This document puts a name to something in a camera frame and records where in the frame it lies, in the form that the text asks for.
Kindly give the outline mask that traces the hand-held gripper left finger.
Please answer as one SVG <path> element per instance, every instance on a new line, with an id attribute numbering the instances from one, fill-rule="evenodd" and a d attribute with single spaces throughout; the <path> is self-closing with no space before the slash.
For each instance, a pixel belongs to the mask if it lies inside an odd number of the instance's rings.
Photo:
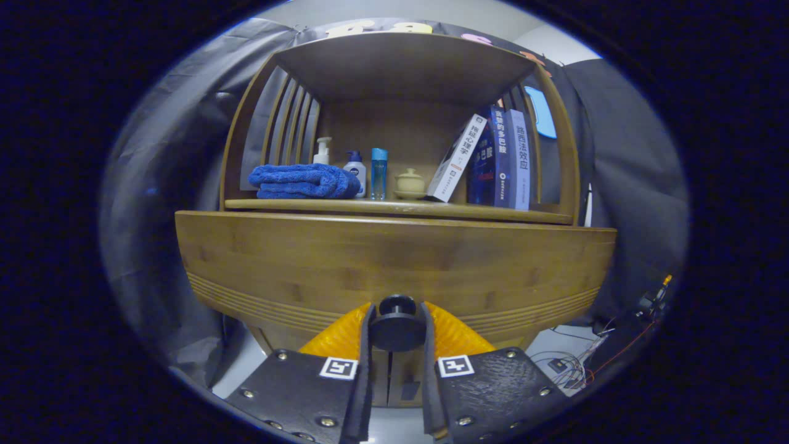
<path id="1" fill-rule="evenodd" d="M 366 441 L 373 394 L 369 325 L 376 315 L 375 305 L 361 307 L 351 330 L 354 357 L 276 349 L 226 402 L 285 443 Z"/>

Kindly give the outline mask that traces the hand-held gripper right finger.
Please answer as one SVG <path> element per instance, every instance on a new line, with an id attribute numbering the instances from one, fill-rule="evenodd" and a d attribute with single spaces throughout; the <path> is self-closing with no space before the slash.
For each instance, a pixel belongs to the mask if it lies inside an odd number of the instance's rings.
<path id="1" fill-rule="evenodd" d="M 423 429 L 436 443 L 513 443 L 559 416 L 568 398 L 520 348 L 440 356 L 423 302 Z"/>

